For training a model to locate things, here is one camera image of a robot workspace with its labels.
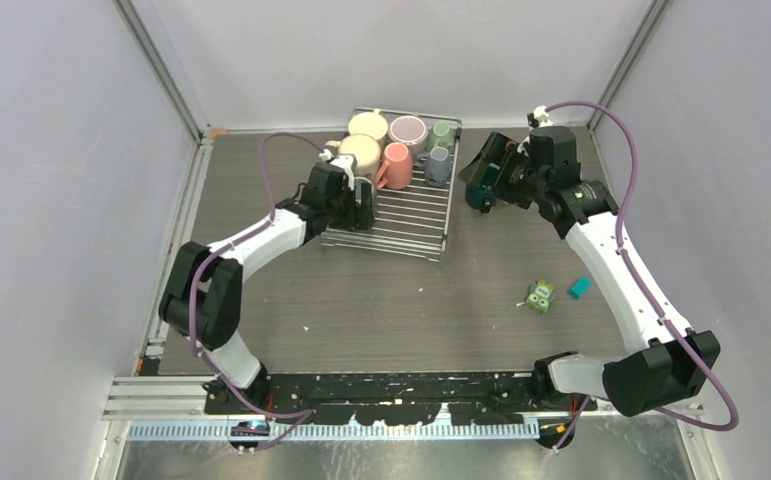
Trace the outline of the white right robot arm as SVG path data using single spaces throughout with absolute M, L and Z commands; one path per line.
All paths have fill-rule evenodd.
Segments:
M 632 417 L 700 393 L 721 345 L 666 298 L 618 227 L 619 206 L 606 185 L 582 178 L 570 128 L 539 127 L 525 143 L 493 131 L 458 178 L 489 199 L 536 205 L 586 266 L 621 333 L 626 353 L 619 358 L 563 352 L 536 361 L 538 406 L 557 410 L 572 394 L 589 395 Z

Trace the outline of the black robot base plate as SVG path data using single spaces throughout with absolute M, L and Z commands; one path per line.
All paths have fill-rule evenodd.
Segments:
M 411 372 L 271 374 L 245 391 L 281 424 L 428 425 L 448 413 L 457 426 L 514 424 L 520 414 L 568 416 L 581 394 L 540 393 L 530 373 Z

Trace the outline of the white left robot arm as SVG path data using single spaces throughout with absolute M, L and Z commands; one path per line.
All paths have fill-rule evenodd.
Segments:
M 351 166 L 346 157 L 320 161 L 297 192 L 260 222 L 209 245 L 189 241 L 176 253 L 158 315 L 226 377 L 229 400 L 245 414 L 266 405 L 268 389 L 262 382 L 266 367 L 239 332 L 243 286 L 268 263 L 328 229 L 372 228 L 377 188 Z

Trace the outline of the dark teal mug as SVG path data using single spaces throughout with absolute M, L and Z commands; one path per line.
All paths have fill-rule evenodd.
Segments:
M 493 187 L 499 177 L 499 168 L 495 164 L 477 167 L 466 181 L 465 202 L 472 209 L 487 214 L 496 205 L 497 196 Z

